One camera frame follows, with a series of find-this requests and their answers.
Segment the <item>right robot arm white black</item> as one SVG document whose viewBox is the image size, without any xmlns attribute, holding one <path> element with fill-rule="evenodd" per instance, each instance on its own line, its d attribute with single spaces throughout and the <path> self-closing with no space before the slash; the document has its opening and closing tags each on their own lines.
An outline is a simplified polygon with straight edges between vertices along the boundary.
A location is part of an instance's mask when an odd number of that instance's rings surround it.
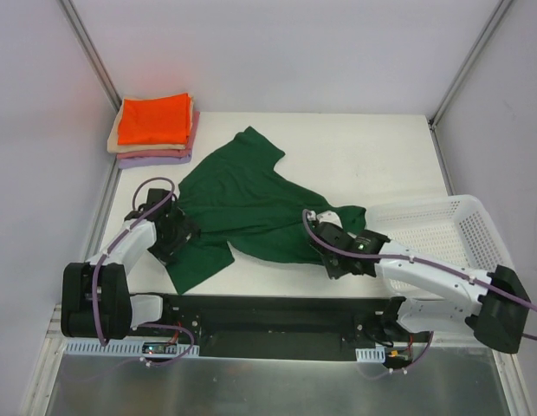
<svg viewBox="0 0 537 416">
<path fill-rule="evenodd" d="M 391 293 L 381 320 L 387 340 L 398 342 L 420 332 L 471 333 L 488 348 L 518 352 L 532 303 L 509 267 L 487 271 L 455 266 L 374 231 L 352 236 L 337 218 L 325 220 L 310 212 L 305 212 L 303 225 L 330 278 L 370 276 L 428 293 L 426 298 Z"/>
</svg>

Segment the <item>dark green t-shirt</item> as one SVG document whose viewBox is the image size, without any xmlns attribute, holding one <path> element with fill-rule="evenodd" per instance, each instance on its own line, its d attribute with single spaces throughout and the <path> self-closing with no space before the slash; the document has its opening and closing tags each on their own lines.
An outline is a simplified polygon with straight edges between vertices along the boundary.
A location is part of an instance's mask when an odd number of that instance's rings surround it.
<svg viewBox="0 0 537 416">
<path fill-rule="evenodd" d="M 165 269 L 179 294 L 231 266 L 231 251 L 273 263 L 321 263 L 302 223 L 304 210 L 334 211 L 343 228 L 366 226 L 362 206 L 334 207 L 275 171 L 285 153 L 253 127 L 205 157 L 178 185 L 178 204 L 200 230 Z"/>
</svg>

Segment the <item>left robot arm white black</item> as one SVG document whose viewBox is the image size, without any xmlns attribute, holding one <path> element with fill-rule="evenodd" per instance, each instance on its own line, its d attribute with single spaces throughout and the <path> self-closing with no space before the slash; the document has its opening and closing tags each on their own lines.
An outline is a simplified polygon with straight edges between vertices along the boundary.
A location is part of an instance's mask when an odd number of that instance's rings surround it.
<svg viewBox="0 0 537 416">
<path fill-rule="evenodd" d="M 199 235 L 199 228 L 178 206 L 172 192 L 150 189 L 146 202 L 132 208 L 120 232 L 100 252 L 65 267 L 61 332 L 67 337 L 95 338 L 103 344 L 125 338 L 142 324 L 154 336 L 170 334 L 175 318 L 164 309 L 162 297 L 132 294 L 127 278 L 144 254 L 168 264 Z"/>
</svg>

